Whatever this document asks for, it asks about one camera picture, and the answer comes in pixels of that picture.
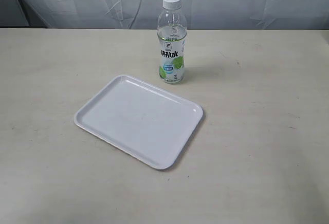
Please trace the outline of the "white rectangular plastic tray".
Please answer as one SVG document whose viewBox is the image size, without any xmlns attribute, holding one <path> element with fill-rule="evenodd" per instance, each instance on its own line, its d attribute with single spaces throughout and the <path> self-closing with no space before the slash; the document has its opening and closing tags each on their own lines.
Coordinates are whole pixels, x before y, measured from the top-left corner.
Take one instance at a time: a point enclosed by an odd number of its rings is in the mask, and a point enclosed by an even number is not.
<svg viewBox="0 0 329 224">
<path fill-rule="evenodd" d="M 192 101 L 119 75 L 77 111 L 74 123 L 146 165 L 166 170 L 203 116 Z"/>
</svg>

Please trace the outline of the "clear plastic water bottle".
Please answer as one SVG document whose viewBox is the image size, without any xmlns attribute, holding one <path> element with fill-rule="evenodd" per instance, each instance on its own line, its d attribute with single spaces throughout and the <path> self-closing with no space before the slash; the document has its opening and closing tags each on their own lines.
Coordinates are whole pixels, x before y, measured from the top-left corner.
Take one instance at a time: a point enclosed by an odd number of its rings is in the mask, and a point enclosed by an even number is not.
<svg viewBox="0 0 329 224">
<path fill-rule="evenodd" d="M 180 82 L 185 75 L 184 48 L 187 20 L 181 11 L 181 0 L 162 0 L 157 21 L 161 60 L 159 76 L 168 84 Z"/>
</svg>

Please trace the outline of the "white backdrop cloth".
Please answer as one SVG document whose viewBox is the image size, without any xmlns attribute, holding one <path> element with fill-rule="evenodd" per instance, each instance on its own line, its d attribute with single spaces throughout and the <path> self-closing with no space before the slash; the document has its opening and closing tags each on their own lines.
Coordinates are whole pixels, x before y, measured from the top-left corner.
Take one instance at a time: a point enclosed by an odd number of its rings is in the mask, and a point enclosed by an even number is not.
<svg viewBox="0 0 329 224">
<path fill-rule="evenodd" d="M 181 0 L 189 29 L 327 29 L 328 0 Z M 162 0 L 1 0 L 2 27 L 154 29 Z"/>
</svg>

